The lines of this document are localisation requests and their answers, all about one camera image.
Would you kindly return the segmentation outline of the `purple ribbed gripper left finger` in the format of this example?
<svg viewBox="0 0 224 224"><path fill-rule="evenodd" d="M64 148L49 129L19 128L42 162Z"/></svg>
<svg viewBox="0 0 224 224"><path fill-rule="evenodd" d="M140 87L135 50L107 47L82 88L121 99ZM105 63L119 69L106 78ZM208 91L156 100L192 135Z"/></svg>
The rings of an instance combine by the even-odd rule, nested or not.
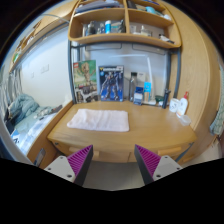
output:
<svg viewBox="0 0 224 224"><path fill-rule="evenodd" d="M45 168L45 171L82 186L92 157L93 146L89 145L68 157L59 156Z"/></svg>

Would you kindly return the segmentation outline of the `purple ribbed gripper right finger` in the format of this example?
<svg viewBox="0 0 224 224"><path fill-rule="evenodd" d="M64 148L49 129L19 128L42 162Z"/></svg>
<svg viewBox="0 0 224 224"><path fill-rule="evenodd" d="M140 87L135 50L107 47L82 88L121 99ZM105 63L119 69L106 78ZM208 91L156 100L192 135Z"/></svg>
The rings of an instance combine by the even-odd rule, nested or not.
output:
<svg viewBox="0 0 224 224"><path fill-rule="evenodd" d="M145 185L182 169L168 155L159 156L139 145L135 146L134 155Z"/></svg>

